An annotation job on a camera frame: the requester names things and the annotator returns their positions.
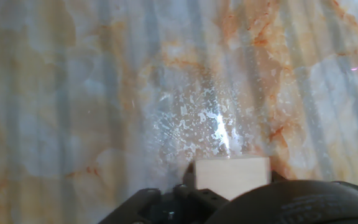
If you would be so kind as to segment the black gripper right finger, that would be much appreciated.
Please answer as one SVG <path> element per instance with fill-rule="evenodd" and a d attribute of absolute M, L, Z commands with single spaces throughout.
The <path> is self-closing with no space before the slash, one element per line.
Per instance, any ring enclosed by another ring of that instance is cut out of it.
<path fill-rule="evenodd" d="M 282 181 L 287 181 L 287 179 L 273 170 L 271 172 L 271 183 L 282 182 Z M 333 183 L 340 184 L 342 186 L 346 186 L 346 187 L 349 187 L 349 188 L 352 188 L 352 189 L 358 191 L 358 185 L 355 185 L 352 183 L 348 183 L 348 182 L 344 182 L 344 181 L 333 181 Z"/>

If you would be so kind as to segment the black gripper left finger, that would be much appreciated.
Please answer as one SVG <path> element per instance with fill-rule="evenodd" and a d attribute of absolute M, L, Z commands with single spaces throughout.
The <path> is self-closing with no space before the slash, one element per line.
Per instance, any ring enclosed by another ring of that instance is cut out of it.
<path fill-rule="evenodd" d="M 142 189 L 111 212 L 99 224 L 193 224 L 205 223 L 229 200 L 210 189 L 195 188 L 195 163 L 185 171 L 183 183 L 162 193 Z"/>

